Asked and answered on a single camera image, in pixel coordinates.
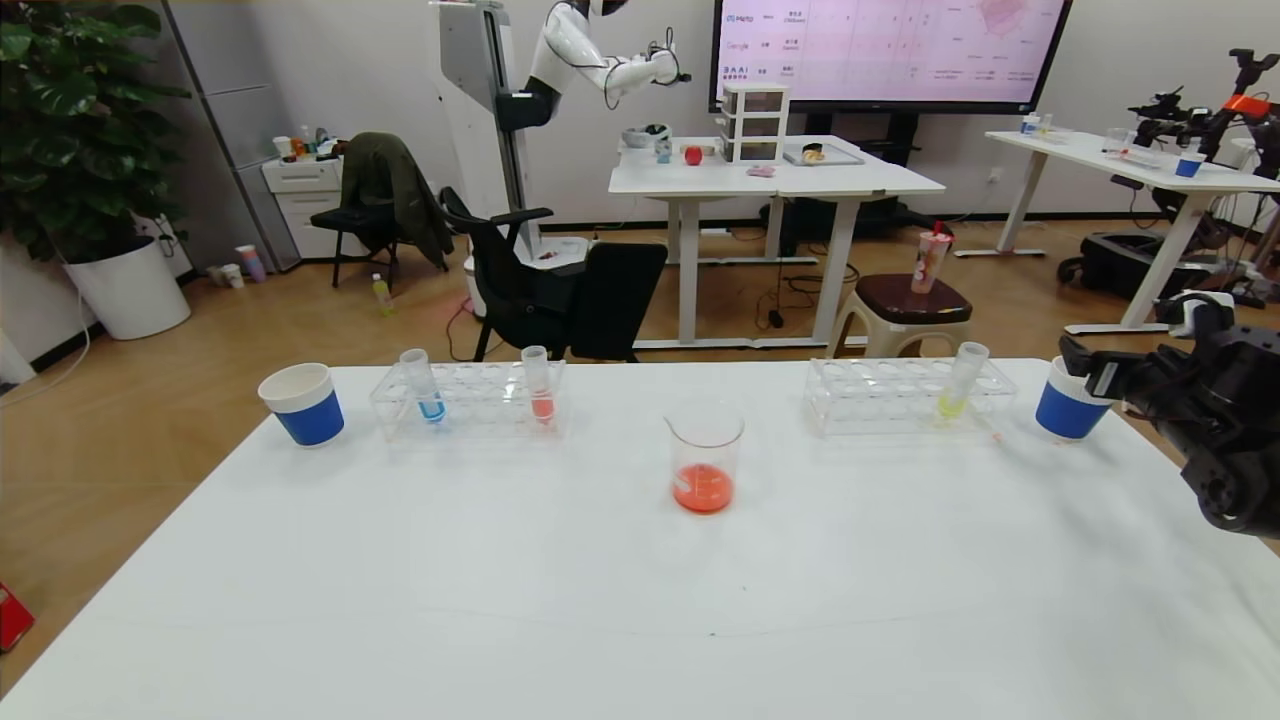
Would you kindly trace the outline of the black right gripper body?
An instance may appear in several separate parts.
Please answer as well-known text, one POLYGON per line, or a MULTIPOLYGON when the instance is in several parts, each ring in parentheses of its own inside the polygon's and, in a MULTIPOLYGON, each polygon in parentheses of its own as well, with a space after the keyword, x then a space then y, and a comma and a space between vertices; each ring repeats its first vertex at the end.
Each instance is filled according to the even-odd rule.
POLYGON ((1091 396, 1120 402, 1132 416, 1172 416, 1160 402, 1187 384, 1196 369, 1158 352, 1089 351, 1083 378, 1091 396))

